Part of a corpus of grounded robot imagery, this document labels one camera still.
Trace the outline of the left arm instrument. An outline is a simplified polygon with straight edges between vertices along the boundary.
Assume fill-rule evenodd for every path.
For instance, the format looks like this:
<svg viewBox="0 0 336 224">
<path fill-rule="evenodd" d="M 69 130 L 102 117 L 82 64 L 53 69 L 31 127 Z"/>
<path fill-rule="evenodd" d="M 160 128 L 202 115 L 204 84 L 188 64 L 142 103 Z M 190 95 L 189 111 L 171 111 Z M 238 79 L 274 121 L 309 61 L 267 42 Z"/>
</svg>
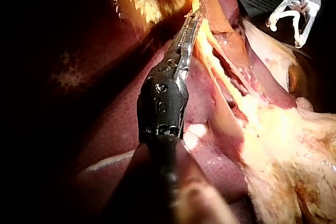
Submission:
<svg viewBox="0 0 336 224">
<path fill-rule="evenodd" d="M 147 75 L 137 100 L 139 137 L 182 137 L 188 94 L 178 78 L 181 62 L 181 55 L 169 50 Z"/>
</svg>

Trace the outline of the left arm instrument jaw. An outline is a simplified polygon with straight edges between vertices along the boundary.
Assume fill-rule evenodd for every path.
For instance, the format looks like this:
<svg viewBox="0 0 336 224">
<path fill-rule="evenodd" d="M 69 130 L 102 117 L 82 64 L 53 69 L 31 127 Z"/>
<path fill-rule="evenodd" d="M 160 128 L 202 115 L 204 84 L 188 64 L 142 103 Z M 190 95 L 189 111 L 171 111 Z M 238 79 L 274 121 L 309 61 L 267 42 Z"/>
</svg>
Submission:
<svg viewBox="0 0 336 224">
<path fill-rule="evenodd" d="M 187 22 L 182 31 L 182 37 L 178 45 L 178 53 L 181 56 L 179 64 L 188 65 L 192 55 L 195 39 L 199 29 L 199 18 L 193 18 Z"/>
<path fill-rule="evenodd" d="M 192 44 L 192 40 L 197 27 L 197 14 L 189 13 L 185 19 L 184 24 L 174 37 L 169 46 L 169 57 L 180 58 L 187 54 L 188 47 Z"/>
</svg>

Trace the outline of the right arm instrument jaw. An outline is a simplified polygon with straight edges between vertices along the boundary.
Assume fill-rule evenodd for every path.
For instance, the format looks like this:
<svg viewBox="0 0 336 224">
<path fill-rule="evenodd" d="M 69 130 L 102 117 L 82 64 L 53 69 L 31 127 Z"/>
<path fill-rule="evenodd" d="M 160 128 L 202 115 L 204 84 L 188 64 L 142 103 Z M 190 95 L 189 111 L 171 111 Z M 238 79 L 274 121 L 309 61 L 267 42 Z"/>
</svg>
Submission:
<svg viewBox="0 0 336 224">
<path fill-rule="evenodd" d="M 301 48 L 306 44 L 310 30 L 313 26 L 317 13 L 320 9 L 320 5 L 316 3 L 306 3 L 301 6 L 298 13 L 295 14 L 295 47 Z M 299 28 L 300 15 L 305 18 L 303 27 Z"/>
<path fill-rule="evenodd" d="M 299 4 L 299 0 L 283 0 L 266 20 L 266 26 L 276 27 L 277 21 L 285 17 L 293 17 L 293 23 L 298 22 L 300 14 L 296 7 Z"/>
</svg>

